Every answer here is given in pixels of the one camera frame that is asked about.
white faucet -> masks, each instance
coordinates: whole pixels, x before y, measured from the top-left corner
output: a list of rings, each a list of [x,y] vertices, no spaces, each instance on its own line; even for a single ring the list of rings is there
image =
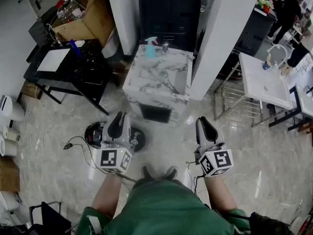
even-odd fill
[[[279,69],[279,67],[287,60],[287,58],[288,58],[288,52],[287,52],[286,48],[285,48],[284,46],[282,46],[282,45],[274,45],[274,46],[272,46],[271,48],[269,48],[269,49],[267,50],[267,52],[269,53],[274,47],[282,47],[282,48],[285,50],[285,52],[286,52],[286,57],[285,57],[285,59],[284,59],[281,63],[279,63],[279,65],[277,65],[277,68]]]

black chair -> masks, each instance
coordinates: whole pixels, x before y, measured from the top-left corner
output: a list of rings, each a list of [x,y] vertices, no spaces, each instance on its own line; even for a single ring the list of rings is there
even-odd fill
[[[58,204],[59,212],[55,211],[49,205]],[[41,207],[43,224],[34,224],[33,211],[36,208]],[[76,225],[72,226],[71,222],[66,218],[62,217],[61,214],[61,202],[51,202],[45,203],[42,202],[41,205],[31,206],[29,207],[29,216],[31,228],[28,229],[25,235],[49,235],[49,234],[58,234],[58,235],[66,235],[70,234],[71,230],[74,229]]]

spray bottle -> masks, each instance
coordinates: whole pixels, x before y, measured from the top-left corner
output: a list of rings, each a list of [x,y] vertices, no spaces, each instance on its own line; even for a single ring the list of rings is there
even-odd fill
[[[152,42],[157,43],[157,37],[150,37],[146,39],[148,41],[147,48],[146,48],[146,58],[155,58],[156,57],[156,49]]]

red cap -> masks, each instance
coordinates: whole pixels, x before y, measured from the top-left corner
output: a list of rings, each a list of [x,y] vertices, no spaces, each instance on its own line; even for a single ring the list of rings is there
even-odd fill
[[[55,7],[57,7],[57,9],[58,9],[63,5],[63,3],[65,3],[65,0],[60,0],[57,2],[57,5]]]

marble cabinet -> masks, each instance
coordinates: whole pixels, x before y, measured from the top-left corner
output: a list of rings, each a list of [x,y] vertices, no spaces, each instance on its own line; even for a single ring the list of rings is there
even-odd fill
[[[156,47],[156,57],[147,59],[145,50],[139,46],[123,91],[135,113],[176,126],[189,101],[193,53]]]

